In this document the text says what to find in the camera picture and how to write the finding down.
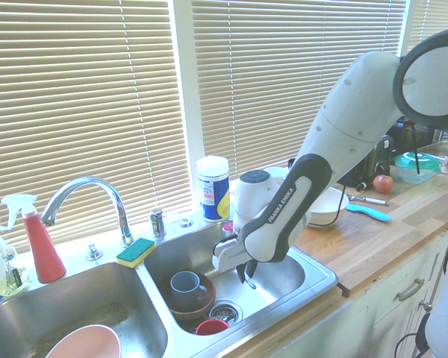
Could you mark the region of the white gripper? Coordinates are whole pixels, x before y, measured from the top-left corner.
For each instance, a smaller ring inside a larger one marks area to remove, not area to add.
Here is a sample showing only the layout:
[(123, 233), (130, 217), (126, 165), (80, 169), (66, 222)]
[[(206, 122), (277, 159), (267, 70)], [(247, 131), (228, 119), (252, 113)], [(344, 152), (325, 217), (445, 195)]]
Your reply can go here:
[(212, 265), (217, 271), (228, 271), (237, 267), (240, 282), (246, 282), (252, 289), (257, 288), (252, 278), (258, 262), (248, 255), (236, 234), (224, 238), (214, 246)]

